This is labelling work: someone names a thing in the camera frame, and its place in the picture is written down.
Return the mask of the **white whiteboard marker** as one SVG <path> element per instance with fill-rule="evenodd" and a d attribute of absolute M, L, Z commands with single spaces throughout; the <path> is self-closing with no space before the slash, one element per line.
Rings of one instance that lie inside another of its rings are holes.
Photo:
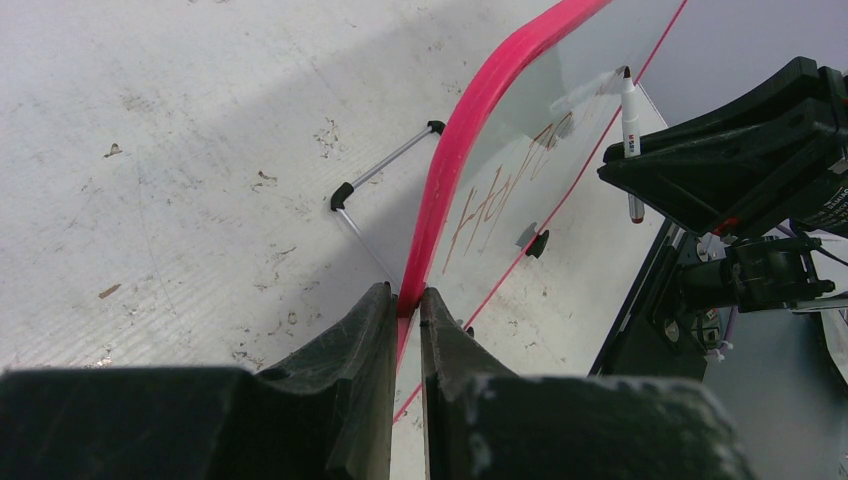
<path fill-rule="evenodd" d="M 639 114 L 636 105 L 636 87 L 629 66 L 623 70 L 623 89 L 621 93 L 622 146 L 625 159 L 641 154 Z M 644 220 L 644 203 L 632 194 L 628 195 L 629 216 L 634 224 Z"/>

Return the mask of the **pink framed whiteboard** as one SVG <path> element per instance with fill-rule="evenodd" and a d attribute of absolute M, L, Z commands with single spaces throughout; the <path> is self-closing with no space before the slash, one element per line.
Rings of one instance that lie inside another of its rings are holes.
<path fill-rule="evenodd" d="M 453 111 L 434 153 L 400 291 L 394 420 L 420 426 L 419 303 L 450 313 L 509 368 L 585 375 L 663 224 L 634 224 L 598 177 L 681 1 L 561 1 L 508 37 Z M 550 232 L 540 258 L 524 251 Z"/>

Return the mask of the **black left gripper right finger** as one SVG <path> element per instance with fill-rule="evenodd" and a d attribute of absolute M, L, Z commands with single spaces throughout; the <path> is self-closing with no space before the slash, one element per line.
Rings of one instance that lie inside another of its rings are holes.
<path fill-rule="evenodd" d="M 690 380 L 521 376 L 419 303 L 431 479 L 751 479 L 717 399 Z"/>

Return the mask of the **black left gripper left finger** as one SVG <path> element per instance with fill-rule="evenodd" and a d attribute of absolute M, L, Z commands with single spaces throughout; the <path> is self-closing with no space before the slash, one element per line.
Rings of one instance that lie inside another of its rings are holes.
<path fill-rule="evenodd" d="M 5 479 L 386 479 L 396 298 L 372 285 L 312 341 L 239 367 L 10 371 Z"/>

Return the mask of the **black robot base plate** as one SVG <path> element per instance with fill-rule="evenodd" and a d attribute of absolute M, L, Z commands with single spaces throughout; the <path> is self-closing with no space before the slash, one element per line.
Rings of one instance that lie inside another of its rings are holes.
<path fill-rule="evenodd" d="M 589 374 L 676 377 L 701 382 L 707 361 L 679 309 L 674 275 L 695 262 L 695 242 L 669 220 L 660 227 Z"/>

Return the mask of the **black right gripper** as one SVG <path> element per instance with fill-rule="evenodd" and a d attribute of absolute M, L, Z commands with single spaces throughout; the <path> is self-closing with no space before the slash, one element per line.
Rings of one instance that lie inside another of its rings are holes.
<path fill-rule="evenodd" d="M 730 103 L 643 136 L 634 159 L 608 148 L 598 175 L 692 234 L 753 238 L 791 219 L 847 238 L 847 80 L 795 57 Z"/>

